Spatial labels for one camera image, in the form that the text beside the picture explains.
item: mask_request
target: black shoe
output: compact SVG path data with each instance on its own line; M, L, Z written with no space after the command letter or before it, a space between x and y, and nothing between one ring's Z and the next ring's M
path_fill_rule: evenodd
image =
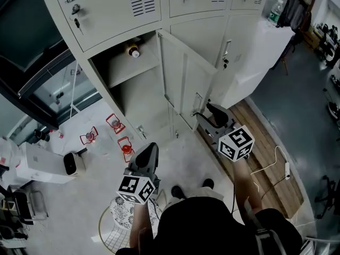
M182 191L182 188L179 187L178 185L176 186L173 186L171 188L171 195L175 198L178 198L178 199L182 199L182 198L186 198L183 191Z
M204 182L203 182L203 186L202 187L210 187L211 189L214 189L214 181L210 178L207 178Z

